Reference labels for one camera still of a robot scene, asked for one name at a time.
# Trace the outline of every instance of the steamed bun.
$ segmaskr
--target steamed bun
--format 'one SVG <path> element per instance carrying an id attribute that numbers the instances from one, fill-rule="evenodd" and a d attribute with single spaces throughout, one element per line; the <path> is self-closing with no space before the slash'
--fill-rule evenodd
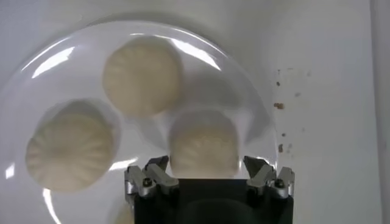
<path id="1" fill-rule="evenodd" d="M 109 168 L 113 137 L 106 125 L 67 114 L 40 127 L 27 146 L 31 177 L 53 191 L 76 191 L 93 184 Z"/>
<path id="2" fill-rule="evenodd" d="M 145 117 L 170 107 L 179 97 L 179 63 L 169 47 L 128 43 L 107 60 L 103 88 L 125 115 Z"/>
<path id="3" fill-rule="evenodd" d="M 184 131 L 171 142 L 170 163 L 178 178 L 230 178 L 238 170 L 235 135 L 217 127 Z"/>

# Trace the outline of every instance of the white table surface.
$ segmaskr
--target white table surface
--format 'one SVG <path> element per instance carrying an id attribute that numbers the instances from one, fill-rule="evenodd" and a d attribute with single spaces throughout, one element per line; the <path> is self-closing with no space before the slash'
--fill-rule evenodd
<path id="1" fill-rule="evenodd" d="M 39 48 L 113 19 L 187 28 L 259 79 L 295 223 L 381 223 L 369 0 L 0 0 L 0 87 Z"/>

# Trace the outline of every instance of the brown stain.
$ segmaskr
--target brown stain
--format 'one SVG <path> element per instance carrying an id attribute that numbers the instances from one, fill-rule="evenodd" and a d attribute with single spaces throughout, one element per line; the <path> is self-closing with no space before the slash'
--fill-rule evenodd
<path id="1" fill-rule="evenodd" d="M 274 103 L 274 107 L 278 110 L 283 110 L 285 108 L 284 103 Z"/>
<path id="2" fill-rule="evenodd" d="M 279 151 L 279 153 L 282 153 L 282 152 L 283 152 L 283 144 L 280 144 L 280 145 L 278 146 L 278 151 Z"/>

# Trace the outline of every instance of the screw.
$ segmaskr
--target screw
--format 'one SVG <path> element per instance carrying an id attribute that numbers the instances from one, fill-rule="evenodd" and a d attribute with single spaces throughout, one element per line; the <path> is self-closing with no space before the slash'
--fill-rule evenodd
<path id="1" fill-rule="evenodd" d="M 284 188 L 285 187 L 285 182 L 282 179 L 276 179 L 274 184 L 275 184 L 275 187 L 277 187 L 277 188 Z"/>
<path id="2" fill-rule="evenodd" d="M 152 179 L 150 179 L 149 177 L 145 178 L 143 181 L 142 181 L 142 185 L 144 187 L 150 187 L 152 185 L 153 181 Z"/>

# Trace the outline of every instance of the dumpling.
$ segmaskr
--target dumpling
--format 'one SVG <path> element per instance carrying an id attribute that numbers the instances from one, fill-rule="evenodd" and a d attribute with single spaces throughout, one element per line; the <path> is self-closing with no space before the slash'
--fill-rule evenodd
<path id="1" fill-rule="evenodd" d="M 113 137 L 106 125 L 66 114 L 40 127 L 29 141 L 27 171 L 42 187 L 70 192 L 93 184 L 109 168 Z"/>
<path id="2" fill-rule="evenodd" d="M 179 97 L 179 62 L 163 44 L 130 42 L 108 58 L 103 88 L 125 115 L 157 114 Z"/>
<path id="3" fill-rule="evenodd" d="M 184 131 L 171 142 L 170 163 L 178 178 L 230 178 L 238 170 L 235 135 L 218 127 Z"/>

